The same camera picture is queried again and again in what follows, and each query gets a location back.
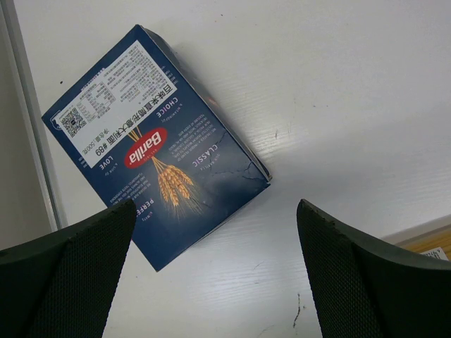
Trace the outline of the blue Barilla pasta box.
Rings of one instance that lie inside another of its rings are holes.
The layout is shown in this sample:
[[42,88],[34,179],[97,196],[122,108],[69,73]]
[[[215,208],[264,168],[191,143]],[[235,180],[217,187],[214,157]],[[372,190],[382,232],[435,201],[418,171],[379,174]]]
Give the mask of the blue Barilla pasta box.
[[262,193],[271,175],[156,33],[134,26],[43,115],[106,206],[162,270]]

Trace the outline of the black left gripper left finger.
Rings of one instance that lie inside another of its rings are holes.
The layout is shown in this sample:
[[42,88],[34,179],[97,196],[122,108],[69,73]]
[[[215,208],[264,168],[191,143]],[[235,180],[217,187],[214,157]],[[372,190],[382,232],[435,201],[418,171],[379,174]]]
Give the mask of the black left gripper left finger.
[[101,337],[136,223],[135,203],[1,251],[2,337]]

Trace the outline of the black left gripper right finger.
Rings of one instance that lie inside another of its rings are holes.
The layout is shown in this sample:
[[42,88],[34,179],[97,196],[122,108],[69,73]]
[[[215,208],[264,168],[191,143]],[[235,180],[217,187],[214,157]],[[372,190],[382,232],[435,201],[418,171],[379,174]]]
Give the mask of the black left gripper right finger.
[[297,229],[323,337],[450,336],[450,262],[384,242],[305,199]]

